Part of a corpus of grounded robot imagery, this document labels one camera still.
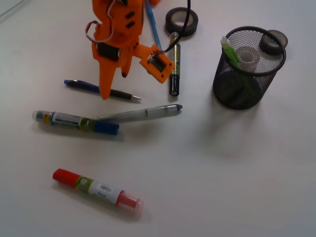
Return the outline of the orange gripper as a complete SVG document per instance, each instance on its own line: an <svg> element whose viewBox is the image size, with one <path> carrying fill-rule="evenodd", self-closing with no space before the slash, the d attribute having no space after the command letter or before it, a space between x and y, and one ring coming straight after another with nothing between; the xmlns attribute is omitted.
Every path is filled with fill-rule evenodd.
<svg viewBox="0 0 316 237"><path fill-rule="evenodd" d="M95 9L98 21L92 38L92 54L100 66L99 90L107 100L115 71L121 68L121 75L127 77L132 57L141 59L145 51L139 42L144 24L143 9Z"/></svg>

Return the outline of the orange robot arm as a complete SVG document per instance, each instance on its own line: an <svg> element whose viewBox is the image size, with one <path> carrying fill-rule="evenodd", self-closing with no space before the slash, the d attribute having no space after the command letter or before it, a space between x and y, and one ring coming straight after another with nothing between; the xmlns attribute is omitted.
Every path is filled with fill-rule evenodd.
<svg viewBox="0 0 316 237"><path fill-rule="evenodd" d="M99 62L99 89L106 100L117 68L126 77L132 58L141 59L142 63L158 47L140 44L139 37L144 24L143 0L94 0L93 12L100 21L96 23L92 39L92 55Z"/></svg>

